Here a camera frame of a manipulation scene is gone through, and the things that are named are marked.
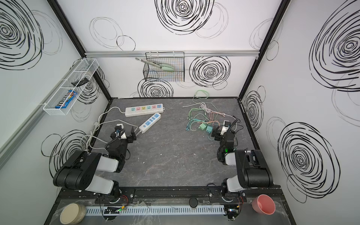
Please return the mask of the small blue white power strip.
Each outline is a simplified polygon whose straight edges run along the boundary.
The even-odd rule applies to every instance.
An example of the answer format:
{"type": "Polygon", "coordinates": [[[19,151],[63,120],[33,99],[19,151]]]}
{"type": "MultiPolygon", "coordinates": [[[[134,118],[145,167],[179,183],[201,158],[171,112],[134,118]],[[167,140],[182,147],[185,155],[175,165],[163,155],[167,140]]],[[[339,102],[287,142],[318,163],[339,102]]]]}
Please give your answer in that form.
{"type": "Polygon", "coordinates": [[[152,127],[157,121],[159,121],[161,118],[160,113],[153,114],[147,121],[145,121],[140,127],[141,133],[145,133],[149,130],[150,127],[152,127]]]}

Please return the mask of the large multicolour power strip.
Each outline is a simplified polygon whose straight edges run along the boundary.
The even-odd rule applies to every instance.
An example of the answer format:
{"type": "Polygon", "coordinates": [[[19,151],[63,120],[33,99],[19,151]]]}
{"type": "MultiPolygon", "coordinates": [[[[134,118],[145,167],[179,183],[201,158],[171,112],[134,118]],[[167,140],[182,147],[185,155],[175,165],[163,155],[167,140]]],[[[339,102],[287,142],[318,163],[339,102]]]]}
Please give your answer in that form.
{"type": "Polygon", "coordinates": [[[134,117],[134,116],[149,115],[154,113],[163,113],[164,109],[165,108],[163,104],[127,107],[125,110],[125,116],[134,117]]]}

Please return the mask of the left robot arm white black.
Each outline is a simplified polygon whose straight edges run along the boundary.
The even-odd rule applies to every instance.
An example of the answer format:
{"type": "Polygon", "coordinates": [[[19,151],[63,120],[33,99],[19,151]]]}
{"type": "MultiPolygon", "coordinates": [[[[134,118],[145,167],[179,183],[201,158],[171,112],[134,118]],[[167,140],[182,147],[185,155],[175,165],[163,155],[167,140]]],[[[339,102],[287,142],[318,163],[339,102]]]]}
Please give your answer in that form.
{"type": "Polygon", "coordinates": [[[122,195],[119,183],[95,173],[120,173],[127,160],[128,145],[133,143],[137,136],[134,127],[127,135],[124,125],[117,124],[110,137],[112,140],[105,145],[107,154],[75,151],[55,173],[53,184],[57,187],[107,195],[116,202],[122,195]]]}

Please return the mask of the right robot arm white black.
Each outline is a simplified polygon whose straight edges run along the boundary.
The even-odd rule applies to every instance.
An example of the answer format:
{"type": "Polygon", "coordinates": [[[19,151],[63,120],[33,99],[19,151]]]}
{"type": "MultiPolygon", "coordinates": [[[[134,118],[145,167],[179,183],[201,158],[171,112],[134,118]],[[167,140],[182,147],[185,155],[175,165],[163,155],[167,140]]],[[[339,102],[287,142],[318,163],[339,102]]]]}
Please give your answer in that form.
{"type": "Polygon", "coordinates": [[[211,136],[219,142],[217,160],[226,166],[235,166],[237,174],[222,183],[225,193],[241,192],[246,189],[270,188],[273,177],[261,150],[237,150],[236,132],[232,127],[216,127],[211,136]]]}

